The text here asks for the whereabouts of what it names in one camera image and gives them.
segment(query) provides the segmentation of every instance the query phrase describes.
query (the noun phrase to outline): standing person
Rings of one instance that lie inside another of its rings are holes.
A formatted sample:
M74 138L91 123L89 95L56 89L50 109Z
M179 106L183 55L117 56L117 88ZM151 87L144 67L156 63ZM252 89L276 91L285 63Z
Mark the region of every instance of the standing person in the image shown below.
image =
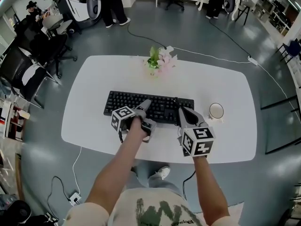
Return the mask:
M218 19L223 3L224 0L209 0L206 18L211 19L214 17Z
M125 25L131 21L124 13L122 0L101 0L101 3L101 15L106 28L110 28L117 22L116 19L112 18L111 9L119 20L119 25Z
M64 226L204 226L191 212L180 190L164 180L170 172L163 167L144 188L131 171L135 156L147 135L139 117L134 118L126 139L114 158L96 177L84 204L73 207ZM198 198L209 226L238 226L229 216L228 204L204 156L194 157Z

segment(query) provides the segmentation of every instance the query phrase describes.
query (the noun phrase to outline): white sleeve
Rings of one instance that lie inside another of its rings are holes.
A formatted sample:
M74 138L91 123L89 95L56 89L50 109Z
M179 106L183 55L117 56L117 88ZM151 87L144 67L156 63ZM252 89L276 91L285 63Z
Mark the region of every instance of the white sleeve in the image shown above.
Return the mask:
M226 216L216 220L211 226L239 226L239 225L231 216Z
M63 226L107 226L108 212L98 204L86 202L71 208Z

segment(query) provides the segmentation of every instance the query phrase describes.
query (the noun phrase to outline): hat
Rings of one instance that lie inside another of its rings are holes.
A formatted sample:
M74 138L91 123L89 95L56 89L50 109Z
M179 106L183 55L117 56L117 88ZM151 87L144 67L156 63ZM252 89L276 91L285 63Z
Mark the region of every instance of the hat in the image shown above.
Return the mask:
M37 5L37 2L29 1L28 5L26 6L26 9L33 8L36 5Z

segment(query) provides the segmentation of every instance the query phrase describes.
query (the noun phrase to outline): black pants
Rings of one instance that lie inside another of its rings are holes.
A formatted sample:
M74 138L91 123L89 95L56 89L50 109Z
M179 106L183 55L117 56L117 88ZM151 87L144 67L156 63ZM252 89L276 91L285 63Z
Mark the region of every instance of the black pants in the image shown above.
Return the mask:
M209 0L207 16L208 17L218 17L222 10L222 5L224 0Z
M116 18L118 19L120 24L123 24L127 21L127 16L124 13L122 0L101 0L101 2L101 14L106 26L110 26L113 24L111 9L115 13Z

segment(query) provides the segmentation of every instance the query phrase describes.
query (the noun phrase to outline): hand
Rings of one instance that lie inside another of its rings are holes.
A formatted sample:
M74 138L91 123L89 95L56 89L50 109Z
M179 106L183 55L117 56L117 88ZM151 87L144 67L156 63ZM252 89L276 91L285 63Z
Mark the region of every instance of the hand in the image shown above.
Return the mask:
M129 134L132 134L141 140L147 137L147 133L141 128L141 120L138 116L133 119Z

